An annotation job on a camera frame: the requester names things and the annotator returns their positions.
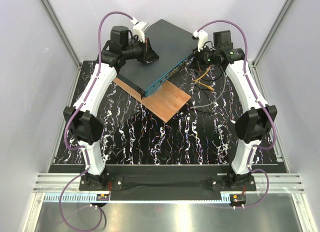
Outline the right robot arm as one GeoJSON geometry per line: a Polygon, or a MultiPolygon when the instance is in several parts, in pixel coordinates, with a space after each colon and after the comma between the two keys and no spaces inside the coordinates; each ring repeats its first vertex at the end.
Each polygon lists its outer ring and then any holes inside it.
{"type": "Polygon", "coordinates": [[[248,188],[254,184],[251,173],[253,157],[272,128],[277,108],[270,106],[259,92],[245,64],[245,52],[233,47],[230,31],[214,33],[213,48],[207,47],[208,34],[203,30],[194,31],[192,38],[197,41],[197,48],[193,51],[194,64],[205,68],[210,65],[221,67],[224,77],[233,83],[242,105],[243,114],[235,123],[236,155],[220,186],[233,190],[248,188]]]}

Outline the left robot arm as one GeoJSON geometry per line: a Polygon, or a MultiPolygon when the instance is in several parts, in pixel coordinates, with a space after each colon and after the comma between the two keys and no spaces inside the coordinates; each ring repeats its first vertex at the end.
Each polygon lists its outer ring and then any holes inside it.
{"type": "Polygon", "coordinates": [[[149,64],[159,59],[145,35],[148,28],[147,22],[136,23],[132,30],[114,26],[110,39],[104,46],[98,47],[97,63],[82,95],[63,111],[65,132],[71,133],[77,142],[77,146],[72,147],[65,138],[66,148],[82,151],[85,161],[85,169],[80,173],[82,182],[98,190],[110,185],[101,155],[100,139],[104,126],[97,118],[98,109],[109,85],[126,61],[137,60],[149,64]]]}

